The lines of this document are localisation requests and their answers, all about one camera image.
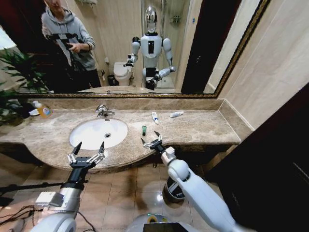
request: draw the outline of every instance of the faucet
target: faucet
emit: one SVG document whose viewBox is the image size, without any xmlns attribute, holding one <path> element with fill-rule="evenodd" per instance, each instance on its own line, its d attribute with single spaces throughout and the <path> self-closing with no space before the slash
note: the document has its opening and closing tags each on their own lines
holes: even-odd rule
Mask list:
<svg viewBox="0 0 309 232">
<path fill-rule="evenodd" d="M 98 117 L 102 117 L 102 116 L 106 117 L 106 116 L 111 116 L 115 114 L 115 112 L 108 110 L 106 105 L 103 105 L 103 104 L 97 107 L 96 113 L 98 113 Z"/>
</svg>

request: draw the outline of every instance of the trash can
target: trash can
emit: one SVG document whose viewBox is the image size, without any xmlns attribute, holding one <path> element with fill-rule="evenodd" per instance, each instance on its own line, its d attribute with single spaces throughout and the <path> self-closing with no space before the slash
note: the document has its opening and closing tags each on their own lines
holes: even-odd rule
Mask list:
<svg viewBox="0 0 309 232">
<path fill-rule="evenodd" d="M 107 76 L 107 81 L 108 81 L 108 84 L 110 86 L 117 86 L 119 85 L 118 81 L 115 79 L 115 76 L 114 75 L 108 75 Z"/>
<path fill-rule="evenodd" d="M 184 194 L 182 189 L 170 177 L 164 185 L 162 195 L 166 200 L 172 203 L 178 203 L 184 200 Z"/>
</svg>

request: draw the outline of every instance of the hand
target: hand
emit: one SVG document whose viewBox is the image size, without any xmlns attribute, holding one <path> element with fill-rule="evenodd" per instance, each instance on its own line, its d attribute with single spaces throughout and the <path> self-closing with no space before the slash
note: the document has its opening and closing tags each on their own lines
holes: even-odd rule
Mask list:
<svg viewBox="0 0 309 232">
<path fill-rule="evenodd" d="M 68 45 L 71 45 L 72 47 L 69 49 L 72 52 L 80 53 L 80 51 L 83 49 L 83 43 L 67 43 Z"/>
</svg>

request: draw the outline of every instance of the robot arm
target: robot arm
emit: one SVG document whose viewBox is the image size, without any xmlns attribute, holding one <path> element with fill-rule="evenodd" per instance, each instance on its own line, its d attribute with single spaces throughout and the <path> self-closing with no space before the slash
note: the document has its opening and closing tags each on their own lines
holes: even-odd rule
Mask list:
<svg viewBox="0 0 309 232">
<path fill-rule="evenodd" d="M 163 50 L 166 55 L 166 59 L 169 63 L 169 67 L 159 71 L 159 73 L 156 76 L 157 77 L 156 81 L 160 81 L 162 80 L 163 77 L 168 76 L 170 73 L 176 71 L 175 66 L 173 66 L 172 47 L 170 44 L 170 39 L 165 38 L 162 42 L 162 45 L 163 45 Z"/>
<path fill-rule="evenodd" d="M 163 163 L 168 167 L 169 176 L 178 183 L 190 204 L 207 224 L 221 232 L 243 231 L 231 216 L 226 203 L 201 177 L 193 173 L 185 161 L 176 158 L 174 148 L 165 149 L 162 146 L 162 136 L 155 133 L 159 138 L 151 143 L 142 140 L 143 146 L 155 149 L 161 154 Z"/>
<path fill-rule="evenodd" d="M 95 167 L 105 158 L 104 142 L 99 151 L 92 157 L 76 157 L 81 148 L 80 142 L 68 154 L 73 168 L 68 180 L 61 186 L 60 192 L 41 192 L 36 205 L 43 206 L 42 215 L 46 215 L 31 232 L 74 232 L 75 217 L 80 206 L 80 195 L 84 189 L 85 177 L 89 169 Z"/>
<path fill-rule="evenodd" d="M 139 37 L 134 37 L 132 39 L 132 54 L 128 55 L 128 59 L 124 66 L 134 66 L 135 62 L 138 60 L 139 56 L 139 49 L 140 49 L 140 39 Z"/>
</svg>

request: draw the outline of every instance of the chrome robot head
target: chrome robot head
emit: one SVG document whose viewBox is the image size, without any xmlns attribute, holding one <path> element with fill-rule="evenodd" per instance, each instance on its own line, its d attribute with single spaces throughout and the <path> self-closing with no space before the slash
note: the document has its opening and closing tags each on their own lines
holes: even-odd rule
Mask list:
<svg viewBox="0 0 309 232">
<path fill-rule="evenodd" d="M 156 27 L 156 12 L 155 7 L 149 6 L 145 13 L 148 33 L 154 33 Z"/>
</svg>

